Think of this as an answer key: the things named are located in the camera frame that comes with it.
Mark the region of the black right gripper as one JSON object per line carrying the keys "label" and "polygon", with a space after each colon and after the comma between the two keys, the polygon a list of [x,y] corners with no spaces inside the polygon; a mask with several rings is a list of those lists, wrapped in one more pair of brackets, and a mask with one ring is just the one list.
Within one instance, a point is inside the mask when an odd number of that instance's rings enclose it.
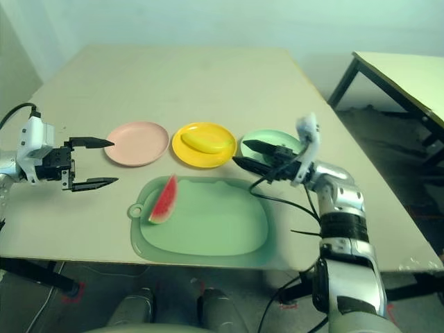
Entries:
{"label": "black right gripper", "polygon": [[233,162],[243,170],[265,176],[268,181],[293,180],[300,168],[298,154],[286,146],[272,145],[257,139],[242,141],[241,153],[243,156],[266,155],[270,166],[249,157],[232,158]]}

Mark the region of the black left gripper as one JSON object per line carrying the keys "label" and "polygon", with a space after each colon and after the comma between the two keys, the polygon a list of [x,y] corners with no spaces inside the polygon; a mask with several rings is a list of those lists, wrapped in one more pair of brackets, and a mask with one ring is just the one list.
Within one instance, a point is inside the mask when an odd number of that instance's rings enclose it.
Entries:
{"label": "black left gripper", "polygon": [[64,146],[53,149],[42,159],[42,165],[36,166],[38,180],[60,181],[62,190],[89,191],[110,185],[118,178],[88,178],[85,182],[75,182],[75,161],[71,153],[75,147],[105,148],[114,146],[114,142],[95,137],[70,137]]}

